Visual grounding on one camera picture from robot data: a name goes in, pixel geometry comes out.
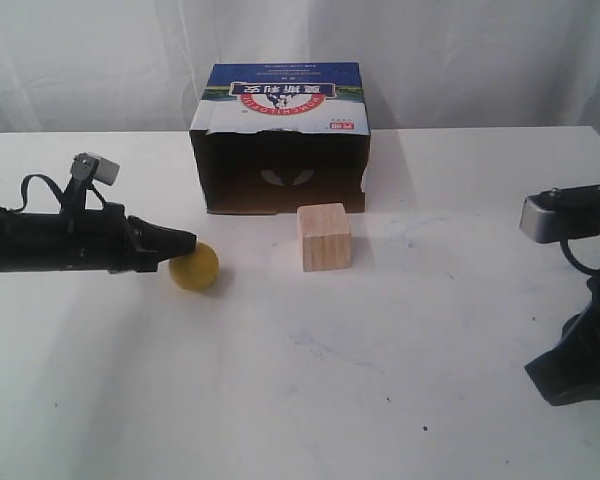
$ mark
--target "white table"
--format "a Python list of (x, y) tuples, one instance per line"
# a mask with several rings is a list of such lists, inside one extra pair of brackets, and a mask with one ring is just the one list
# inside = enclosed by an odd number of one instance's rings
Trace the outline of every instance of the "white table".
[(164, 267), (0, 274), (0, 479), (600, 479), (600, 402), (550, 407), (523, 369), (586, 277), (518, 230), (526, 195), (600, 181), (592, 129), (374, 132), (354, 266), (320, 273), (293, 215), (205, 213), (186, 133), (0, 134), (0, 204), (85, 150), (223, 270), (205, 295)]

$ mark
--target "wooden block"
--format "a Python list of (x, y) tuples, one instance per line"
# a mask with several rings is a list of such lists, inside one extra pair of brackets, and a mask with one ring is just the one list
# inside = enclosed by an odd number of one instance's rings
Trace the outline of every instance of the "wooden block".
[(341, 203), (298, 208), (298, 242), (305, 272), (351, 266), (351, 228)]

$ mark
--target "white curtain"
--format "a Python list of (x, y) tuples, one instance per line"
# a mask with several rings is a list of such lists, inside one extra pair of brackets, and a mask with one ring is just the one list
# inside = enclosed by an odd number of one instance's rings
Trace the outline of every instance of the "white curtain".
[(0, 0), (0, 131), (184, 130), (215, 62), (337, 60), (375, 128), (600, 132), (600, 0)]

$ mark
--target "open cardboard box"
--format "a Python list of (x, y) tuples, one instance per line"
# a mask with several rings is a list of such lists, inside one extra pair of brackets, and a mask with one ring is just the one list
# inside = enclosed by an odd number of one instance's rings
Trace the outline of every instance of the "open cardboard box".
[(370, 135), (356, 63), (216, 65), (190, 135), (209, 213), (364, 211)]

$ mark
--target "white backdrop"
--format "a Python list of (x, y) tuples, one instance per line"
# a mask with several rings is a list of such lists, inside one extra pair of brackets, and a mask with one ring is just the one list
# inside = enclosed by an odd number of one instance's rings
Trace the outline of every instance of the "white backdrop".
[(0, 0), (0, 131), (181, 130), (214, 62), (333, 60), (375, 128), (600, 132), (600, 0)]

